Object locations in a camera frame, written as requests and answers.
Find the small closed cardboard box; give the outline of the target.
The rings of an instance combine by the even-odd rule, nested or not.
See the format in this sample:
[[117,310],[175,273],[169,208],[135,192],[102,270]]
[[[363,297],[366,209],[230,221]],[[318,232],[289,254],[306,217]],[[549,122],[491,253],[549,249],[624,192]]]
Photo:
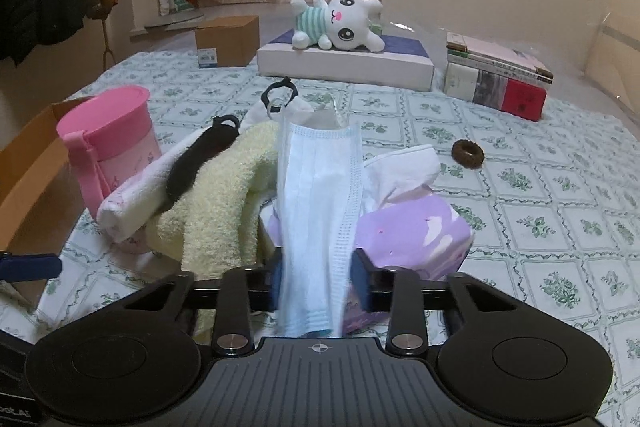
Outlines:
[[245,67],[260,47],[259,17],[217,17],[195,29],[199,68]]

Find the white and blue flat box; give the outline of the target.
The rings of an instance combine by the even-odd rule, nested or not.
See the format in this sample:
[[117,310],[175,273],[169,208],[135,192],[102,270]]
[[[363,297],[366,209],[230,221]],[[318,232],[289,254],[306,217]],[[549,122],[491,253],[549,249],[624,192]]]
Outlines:
[[382,35],[385,50],[369,52],[306,50],[292,47],[293,31],[287,31],[257,51],[262,76],[328,80],[346,83],[430,91],[435,66],[419,40]]

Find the stack of books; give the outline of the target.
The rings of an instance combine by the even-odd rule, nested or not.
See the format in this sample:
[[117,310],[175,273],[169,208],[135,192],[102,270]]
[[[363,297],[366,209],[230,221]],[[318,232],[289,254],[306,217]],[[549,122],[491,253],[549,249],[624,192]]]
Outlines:
[[529,121],[542,116],[553,74],[533,55],[448,32],[444,93]]

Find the white bunny plush toy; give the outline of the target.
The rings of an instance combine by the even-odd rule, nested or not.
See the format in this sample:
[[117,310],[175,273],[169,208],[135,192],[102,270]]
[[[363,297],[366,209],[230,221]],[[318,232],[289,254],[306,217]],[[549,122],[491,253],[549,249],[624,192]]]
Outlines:
[[366,48],[369,52],[384,51],[385,42],[371,29],[371,16],[380,15],[380,0],[291,0],[294,14],[292,46],[304,50],[318,46],[351,51]]

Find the floral patterned tablecloth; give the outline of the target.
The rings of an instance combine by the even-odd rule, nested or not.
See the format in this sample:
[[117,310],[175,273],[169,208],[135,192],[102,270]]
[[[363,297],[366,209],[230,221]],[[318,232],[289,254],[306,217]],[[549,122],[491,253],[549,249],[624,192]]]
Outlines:
[[[166,152],[214,116],[241,119],[272,82],[254,64],[198,69],[194,52],[141,52],[75,96],[145,87]],[[434,190],[474,231],[462,271],[597,339],[614,365],[599,421],[639,426],[639,141],[621,122],[553,98],[541,121],[529,122],[435,92],[294,82],[314,109],[335,102],[360,124],[363,159],[433,145]],[[480,170],[451,158],[459,139],[484,150]],[[87,211],[73,225],[62,274],[47,283],[38,308],[1,289],[1,329],[35,343],[177,266],[125,253]]]

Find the open brown cardboard box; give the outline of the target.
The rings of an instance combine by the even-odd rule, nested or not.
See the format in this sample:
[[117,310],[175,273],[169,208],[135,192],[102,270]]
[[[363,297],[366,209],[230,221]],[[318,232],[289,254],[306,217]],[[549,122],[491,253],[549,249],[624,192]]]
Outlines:
[[[56,125],[83,101],[49,105],[1,151],[1,252],[61,259],[85,203]],[[34,307],[47,281],[10,284]]]

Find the purple tissue pack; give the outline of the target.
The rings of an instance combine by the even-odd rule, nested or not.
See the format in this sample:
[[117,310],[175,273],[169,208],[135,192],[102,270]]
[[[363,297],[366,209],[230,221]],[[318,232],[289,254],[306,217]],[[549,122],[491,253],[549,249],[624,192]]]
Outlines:
[[393,150],[363,163],[363,198],[355,246],[378,268],[399,267],[426,281],[459,270],[471,227],[432,191],[440,162],[431,145]]

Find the light blue face mask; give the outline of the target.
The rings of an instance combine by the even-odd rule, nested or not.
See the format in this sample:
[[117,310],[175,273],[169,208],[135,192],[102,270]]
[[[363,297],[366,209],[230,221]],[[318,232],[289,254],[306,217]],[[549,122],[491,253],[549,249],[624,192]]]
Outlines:
[[333,102],[280,124],[278,334],[338,337],[362,201],[360,128]]

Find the brown hair scrunchie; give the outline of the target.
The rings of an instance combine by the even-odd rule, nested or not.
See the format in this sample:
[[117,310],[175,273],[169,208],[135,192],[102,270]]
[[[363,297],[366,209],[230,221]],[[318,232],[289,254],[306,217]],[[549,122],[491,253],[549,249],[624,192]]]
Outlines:
[[451,147],[451,157],[466,169],[480,169],[485,160],[484,150],[470,140],[458,140]]

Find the pink lidded cup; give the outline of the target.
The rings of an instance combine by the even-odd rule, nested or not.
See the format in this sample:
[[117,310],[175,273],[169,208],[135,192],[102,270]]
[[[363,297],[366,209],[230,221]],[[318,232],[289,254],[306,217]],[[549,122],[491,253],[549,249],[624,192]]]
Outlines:
[[160,158],[149,97],[140,86],[107,90],[81,102],[56,125],[93,218],[124,182]]

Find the yellow fluffy towel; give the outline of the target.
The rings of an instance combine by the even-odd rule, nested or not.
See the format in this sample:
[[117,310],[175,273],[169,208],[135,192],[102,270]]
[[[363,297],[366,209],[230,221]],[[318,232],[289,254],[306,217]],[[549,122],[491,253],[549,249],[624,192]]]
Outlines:
[[207,161],[192,188],[145,225],[152,251],[199,281],[254,265],[259,211],[276,193],[279,133],[274,121],[255,124]]

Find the white pink cloth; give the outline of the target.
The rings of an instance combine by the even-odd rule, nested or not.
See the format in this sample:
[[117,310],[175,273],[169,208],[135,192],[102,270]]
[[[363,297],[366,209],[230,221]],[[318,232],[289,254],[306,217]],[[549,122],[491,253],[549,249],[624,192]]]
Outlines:
[[204,131],[200,128],[187,135],[101,202],[96,223],[111,239],[116,243],[130,239],[163,206],[171,168]]

